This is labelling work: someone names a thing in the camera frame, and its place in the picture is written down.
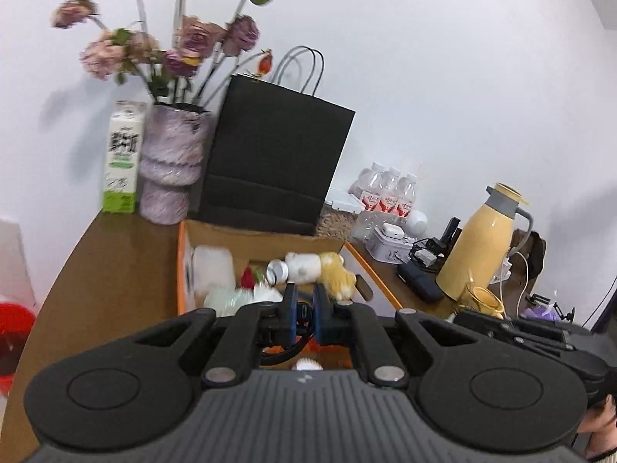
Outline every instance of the dried flower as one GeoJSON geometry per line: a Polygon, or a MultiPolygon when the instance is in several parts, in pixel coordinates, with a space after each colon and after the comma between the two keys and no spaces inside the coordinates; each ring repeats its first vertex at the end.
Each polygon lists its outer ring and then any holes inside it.
{"type": "Polygon", "coordinates": [[[152,51],[158,50],[158,42],[152,35],[143,31],[132,34],[128,42],[129,55],[137,63],[147,63],[152,51]]]}
{"type": "Polygon", "coordinates": [[[241,15],[229,25],[227,38],[223,42],[223,52],[227,56],[237,57],[242,51],[249,51],[257,43],[259,30],[257,24],[248,15],[241,15]]]}
{"type": "Polygon", "coordinates": [[[197,66],[187,64],[185,60],[190,60],[190,57],[183,57],[178,49],[169,49],[163,57],[163,64],[174,76],[184,76],[190,78],[197,71],[197,66]]]}
{"type": "Polygon", "coordinates": [[[182,28],[178,31],[178,49],[184,56],[190,55],[188,52],[196,52],[197,56],[204,60],[212,55],[214,46],[226,33],[218,24],[205,24],[195,16],[184,16],[182,28]]]}
{"type": "Polygon", "coordinates": [[[96,4],[90,0],[67,0],[52,15],[51,25],[67,29],[96,13],[96,4]]]}
{"type": "Polygon", "coordinates": [[[114,45],[110,36],[109,31],[104,31],[96,42],[88,44],[79,57],[84,69],[99,80],[107,79],[111,73],[116,73],[121,68],[124,49],[120,45],[114,45]]]}

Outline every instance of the round pad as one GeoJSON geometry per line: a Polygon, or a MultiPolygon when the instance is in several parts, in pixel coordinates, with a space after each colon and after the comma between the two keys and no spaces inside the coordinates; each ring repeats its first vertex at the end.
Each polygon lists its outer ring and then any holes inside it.
{"type": "Polygon", "coordinates": [[[477,400],[496,409],[525,409],[542,397],[542,383],[536,377],[506,367],[483,371],[470,385],[477,400]]]}
{"type": "Polygon", "coordinates": [[[119,369],[95,369],[80,374],[69,383],[69,397],[86,409],[114,409],[135,398],[140,380],[119,369]]]}
{"type": "Polygon", "coordinates": [[[550,448],[575,433],[587,395],[567,367],[493,340],[442,350],[416,399],[446,436],[513,454],[550,448]]]}
{"type": "Polygon", "coordinates": [[[30,383],[24,408],[45,441],[118,451],[174,428],[191,402],[190,381],[172,354],[114,344],[44,369],[30,383]]]}

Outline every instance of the white cable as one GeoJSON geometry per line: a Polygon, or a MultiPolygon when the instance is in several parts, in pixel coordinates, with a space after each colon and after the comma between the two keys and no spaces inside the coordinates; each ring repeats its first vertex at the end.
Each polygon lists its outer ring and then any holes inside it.
{"type": "Polygon", "coordinates": [[[521,306],[523,294],[525,293],[525,290],[527,289],[527,284],[529,283],[529,265],[527,264],[527,260],[525,259],[525,256],[523,254],[521,254],[520,252],[515,252],[515,254],[518,254],[520,257],[523,258],[523,261],[525,261],[525,287],[523,287],[521,295],[518,297],[518,303],[516,303],[516,318],[518,318],[518,309],[521,306]]]}
{"type": "Polygon", "coordinates": [[[504,307],[504,318],[508,318],[508,314],[505,312],[504,292],[502,289],[502,287],[504,286],[504,263],[507,257],[508,257],[508,253],[506,252],[506,255],[502,259],[501,270],[499,271],[499,301],[502,302],[502,306],[504,307]]]}

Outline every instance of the thermos handle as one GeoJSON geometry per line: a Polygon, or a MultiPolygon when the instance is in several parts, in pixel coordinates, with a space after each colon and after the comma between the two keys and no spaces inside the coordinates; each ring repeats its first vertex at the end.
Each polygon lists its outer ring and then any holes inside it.
{"type": "Polygon", "coordinates": [[[526,210],[523,210],[520,207],[516,207],[516,213],[520,214],[526,220],[529,221],[529,228],[527,228],[527,231],[525,232],[525,235],[523,235],[523,239],[521,240],[521,243],[519,243],[516,247],[511,248],[509,253],[508,253],[508,255],[506,257],[510,257],[511,255],[517,253],[519,250],[521,250],[523,248],[523,245],[525,245],[525,243],[529,239],[529,235],[531,235],[531,230],[534,227],[534,219],[533,219],[533,217],[531,217],[531,214],[529,212],[527,212],[526,210]]]}

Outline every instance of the yellow thermos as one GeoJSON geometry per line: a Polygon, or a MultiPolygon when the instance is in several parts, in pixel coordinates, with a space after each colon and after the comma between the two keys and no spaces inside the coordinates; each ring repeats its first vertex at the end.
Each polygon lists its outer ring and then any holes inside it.
{"type": "Polygon", "coordinates": [[[435,279],[440,289],[455,301],[461,297],[470,275],[476,286],[486,287],[506,254],[510,257],[519,251],[533,228],[533,218],[518,207],[519,202],[529,202],[517,191],[500,182],[495,188],[487,187],[486,191],[489,198],[467,221],[435,279]],[[508,252],[515,214],[527,218],[529,228],[521,243],[508,252]]]}

